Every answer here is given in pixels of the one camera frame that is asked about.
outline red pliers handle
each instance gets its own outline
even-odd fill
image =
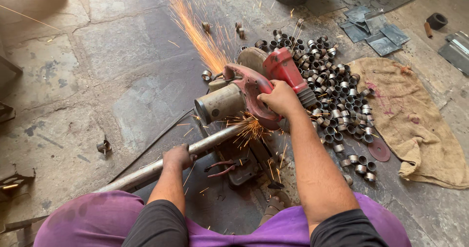
[[[220,161],[220,162],[217,162],[217,163],[214,163],[212,165],[209,165],[207,167],[205,167],[205,169],[203,170],[204,172],[208,172],[210,169],[212,169],[212,167],[214,166],[217,166],[217,165],[222,165],[222,164],[229,164],[231,165],[230,167],[228,167],[228,169],[226,169],[225,171],[222,171],[222,172],[219,172],[218,174],[213,174],[213,175],[209,175],[207,178],[214,178],[214,177],[219,177],[219,176],[223,176],[224,174],[226,174],[227,172],[230,172],[232,170],[235,170],[236,166],[240,166],[242,165],[242,161],[247,161],[248,159],[247,158],[241,158],[239,161],[236,161],[236,162],[233,162],[233,160],[228,160],[228,161]]]

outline sandal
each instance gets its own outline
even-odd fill
[[[283,191],[278,191],[275,196],[270,198],[269,204],[267,204],[266,211],[264,212],[258,227],[266,223],[266,221],[272,218],[275,214],[290,207],[290,204],[291,201],[287,194]]]

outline concrete floor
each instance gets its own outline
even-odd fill
[[[340,44],[340,62],[377,57],[366,42],[353,44],[338,28],[336,23],[345,19],[346,8],[336,7],[315,16],[304,6],[290,7],[274,0],[206,2],[208,10],[217,4],[214,17],[221,24],[231,26],[241,16],[249,21],[247,40],[236,40],[236,48],[252,45],[259,38],[270,40],[276,28],[292,34],[296,19],[302,17],[301,38],[328,35]],[[203,63],[183,32],[170,21],[166,0],[68,0],[60,6],[43,0],[0,0],[0,4],[61,30],[0,11],[0,36],[6,55],[24,70],[20,77],[0,74],[0,100],[14,106],[17,114],[1,125],[0,165],[15,163],[37,172],[31,186],[22,188],[11,202],[0,203],[1,223],[50,214],[68,200],[103,186],[206,91],[200,78]],[[445,43],[445,35],[468,33],[467,8],[468,0],[414,0],[386,16],[412,38],[403,50],[388,57],[411,65],[469,158],[468,78],[436,52]],[[434,12],[445,15],[449,24],[428,39],[422,25]],[[202,138],[197,128],[184,137],[196,122],[186,118],[184,123],[191,125],[172,129],[128,172],[154,161],[175,144]],[[113,146],[113,152],[106,156],[95,148],[104,134]],[[286,153],[289,156],[282,168],[282,181],[297,202],[294,161],[291,151]],[[205,198],[217,197],[223,191],[220,180],[198,182],[197,174],[213,159],[204,160],[196,164],[189,180],[188,215],[221,233],[230,226],[220,221],[226,208],[216,202],[198,203],[206,200],[198,192],[207,186],[213,189]],[[469,216],[464,211],[469,206],[469,193],[400,179],[399,166],[393,156],[379,165],[383,171],[377,184],[372,186],[355,177],[353,189],[396,214],[414,246],[469,246]],[[260,219],[264,197],[271,193],[264,178],[256,180],[252,189],[226,192],[226,196],[231,196],[232,202],[232,198],[243,200],[245,215]],[[141,190],[141,195],[144,197],[150,189]],[[211,215],[197,220],[197,212]],[[256,218],[244,220],[247,225],[230,221],[229,231],[249,233],[258,222]],[[15,242],[13,233],[0,238],[0,246],[14,246]]]

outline jute cloth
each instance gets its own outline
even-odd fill
[[[399,176],[447,188],[469,187],[469,169],[461,146],[422,82],[408,67],[387,58],[349,63],[357,85],[375,90],[368,98],[375,128],[402,160]]]

